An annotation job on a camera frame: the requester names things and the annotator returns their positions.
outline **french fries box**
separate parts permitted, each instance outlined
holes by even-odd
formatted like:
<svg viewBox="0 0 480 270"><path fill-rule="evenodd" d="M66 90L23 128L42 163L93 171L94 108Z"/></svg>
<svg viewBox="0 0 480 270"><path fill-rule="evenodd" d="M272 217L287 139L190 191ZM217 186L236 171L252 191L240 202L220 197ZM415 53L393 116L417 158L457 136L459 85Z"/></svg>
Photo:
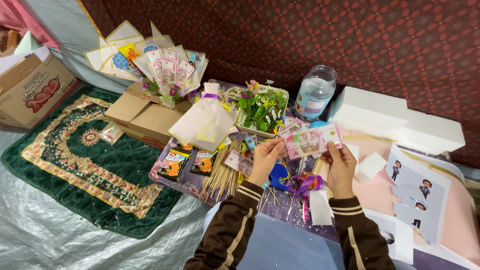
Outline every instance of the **french fries box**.
<svg viewBox="0 0 480 270"><path fill-rule="evenodd" d="M35 53L21 58L0 74L0 124L33 128L77 84L72 73L50 52L43 61Z"/></svg>
<svg viewBox="0 0 480 270"><path fill-rule="evenodd" d="M192 106L187 101L180 102L170 109L151 102L145 97L131 94L143 92L142 84L133 83L105 115L112 119L130 137L163 150L171 136L168 130Z"/></svg>

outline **flower bouquet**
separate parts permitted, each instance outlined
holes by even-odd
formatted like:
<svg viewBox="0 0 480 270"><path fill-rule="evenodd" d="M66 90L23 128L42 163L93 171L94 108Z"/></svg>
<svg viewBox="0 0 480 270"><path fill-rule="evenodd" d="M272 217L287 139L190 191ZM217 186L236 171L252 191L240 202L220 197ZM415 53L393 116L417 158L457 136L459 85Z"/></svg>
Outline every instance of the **flower bouquet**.
<svg viewBox="0 0 480 270"><path fill-rule="evenodd" d="M151 28L152 36L144 38L124 21L106 39L98 36L98 48L84 55L96 71L141 83L144 92L131 94L173 108L176 99L198 93L208 59Z"/></svg>
<svg viewBox="0 0 480 270"><path fill-rule="evenodd" d="M240 114L237 128L258 136L273 138L283 124L283 115L287 109L288 92L271 87L273 81L267 80L266 86L251 80L240 98Z"/></svg>

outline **floor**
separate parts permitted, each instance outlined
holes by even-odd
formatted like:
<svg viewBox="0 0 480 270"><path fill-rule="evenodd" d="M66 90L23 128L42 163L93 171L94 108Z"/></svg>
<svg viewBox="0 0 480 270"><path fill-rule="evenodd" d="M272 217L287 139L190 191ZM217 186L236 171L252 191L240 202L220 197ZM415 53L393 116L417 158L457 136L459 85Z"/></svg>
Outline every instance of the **floor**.
<svg viewBox="0 0 480 270"><path fill-rule="evenodd" d="M0 125L0 154L25 130ZM10 270L181 269L210 206L183 195L146 239L102 230L9 173L0 163L0 265Z"/></svg>

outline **hand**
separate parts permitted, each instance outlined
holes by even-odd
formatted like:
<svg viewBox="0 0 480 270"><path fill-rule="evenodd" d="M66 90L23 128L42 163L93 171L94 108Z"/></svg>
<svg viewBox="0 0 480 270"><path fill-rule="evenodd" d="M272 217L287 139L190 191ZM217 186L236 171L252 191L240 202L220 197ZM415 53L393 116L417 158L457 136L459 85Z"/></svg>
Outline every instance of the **hand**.
<svg viewBox="0 0 480 270"><path fill-rule="evenodd" d="M348 147L344 146L339 150L334 143L329 142L328 152L322 154L320 159L328 163L327 183L333 198L353 198L352 182L357 161Z"/></svg>
<svg viewBox="0 0 480 270"><path fill-rule="evenodd" d="M268 180L268 175L272 172L275 161L287 156L287 148L282 138L271 139L257 145L253 154L255 157L253 169L248 181L257 186L262 186Z"/></svg>

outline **red patterned fabric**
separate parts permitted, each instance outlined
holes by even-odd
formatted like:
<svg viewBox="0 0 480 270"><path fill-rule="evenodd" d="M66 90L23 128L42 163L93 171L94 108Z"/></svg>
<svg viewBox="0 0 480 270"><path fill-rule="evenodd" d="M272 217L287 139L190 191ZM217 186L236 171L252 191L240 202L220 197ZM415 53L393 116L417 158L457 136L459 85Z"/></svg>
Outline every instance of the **red patterned fabric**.
<svg viewBox="0 0 480 270"><path fill-rule="evenodd" d="M411 109L462 123L455 162L480 168L480 0L82 0L107 36L150 20L175 44L206 52L205 77L275 81L296 94L310 68L337 82L405 98Z"/></svg>

